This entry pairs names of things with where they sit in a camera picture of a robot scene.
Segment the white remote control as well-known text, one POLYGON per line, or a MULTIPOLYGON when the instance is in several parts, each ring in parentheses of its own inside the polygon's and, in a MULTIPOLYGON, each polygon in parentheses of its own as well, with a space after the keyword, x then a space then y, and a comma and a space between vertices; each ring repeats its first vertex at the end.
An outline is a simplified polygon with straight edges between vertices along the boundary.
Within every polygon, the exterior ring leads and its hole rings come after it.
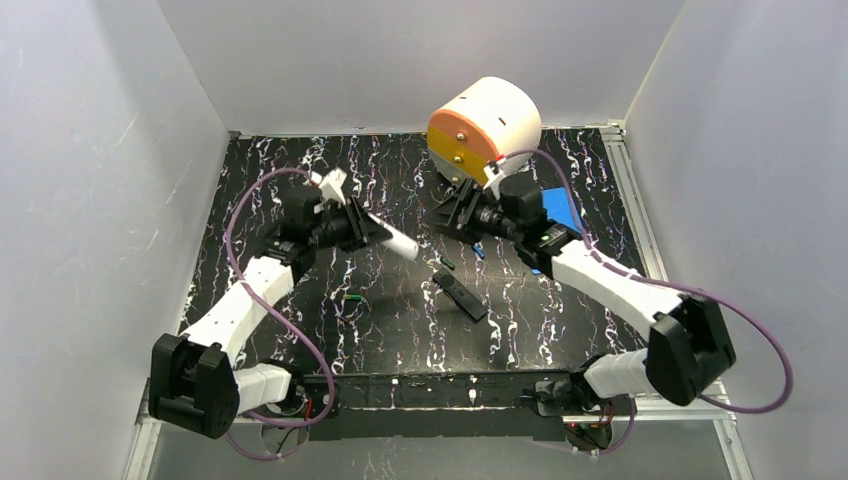
POLYGON ((368 216, 390 234, 390 237, 386 240, 380 241, 379 245, 408 261, 415 261, 417 259, 419 254, 419 244, 413 238, 396 229, 373 213, 369 213, 368 216))

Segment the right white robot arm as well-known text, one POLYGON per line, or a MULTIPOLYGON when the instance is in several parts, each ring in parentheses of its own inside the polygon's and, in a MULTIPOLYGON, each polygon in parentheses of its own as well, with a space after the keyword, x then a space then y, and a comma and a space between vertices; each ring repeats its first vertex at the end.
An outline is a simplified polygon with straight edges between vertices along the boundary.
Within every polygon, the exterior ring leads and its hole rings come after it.
POLYGON ((647 340, 638 351, 590 358, 536 393, 543 403, 588 409, 621 395, 658 394, 687 406, 736 362, 716 301, 654 285, 594 256, 577 230, 550 218, 542 189, 527 174, 504 180, 498 195, 466 180, 425 220, 464 244, 485 235, 511 242, 525 265, 588 295, 647 340))

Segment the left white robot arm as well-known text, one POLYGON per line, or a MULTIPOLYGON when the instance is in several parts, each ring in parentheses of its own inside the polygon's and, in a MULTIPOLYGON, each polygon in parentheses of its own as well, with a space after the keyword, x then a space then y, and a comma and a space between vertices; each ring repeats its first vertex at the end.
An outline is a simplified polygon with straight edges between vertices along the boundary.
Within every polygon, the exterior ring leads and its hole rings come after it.
POLYGON ((295 374, 278 361, 237 369, 235 358, 267 316, 314 265, 318 251, 396 246, 400 233, 351 197, 298 186, 285 198, 281 219, 262 236, 244 278, 182 333, 154 344, 148 394, 150 416, 217 439, 235 418, 283 403, 295 374))

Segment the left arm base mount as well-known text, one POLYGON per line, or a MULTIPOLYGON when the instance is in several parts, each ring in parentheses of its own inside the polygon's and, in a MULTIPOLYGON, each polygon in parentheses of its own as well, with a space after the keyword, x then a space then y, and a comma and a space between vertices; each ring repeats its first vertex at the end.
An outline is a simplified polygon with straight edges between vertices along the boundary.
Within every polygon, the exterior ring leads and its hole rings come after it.
POLYGON ((330 415, 336 407, 336 398, 329 394, 325 383, 309 385, 303 374, 286 363, 259 363, 237 371, 235 380, 239 394, 237 415, 283 432, 277 446, 262 453, 227 439, 231 447, 251 460, 279 461, 297 452, 309 439, 312 420, 330 415))

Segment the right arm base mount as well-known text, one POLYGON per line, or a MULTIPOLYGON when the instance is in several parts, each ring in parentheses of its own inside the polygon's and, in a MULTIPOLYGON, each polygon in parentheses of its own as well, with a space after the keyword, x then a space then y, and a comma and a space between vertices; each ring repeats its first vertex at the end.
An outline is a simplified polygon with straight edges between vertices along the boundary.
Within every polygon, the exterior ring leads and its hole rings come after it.
POLYGON ((601 398, 583 380, 571 378, 536 382, 522 390, 519 401, 539 417, 561 419, 571 451, 594 458, 623 446, 637 414, 633 397, 601 398))

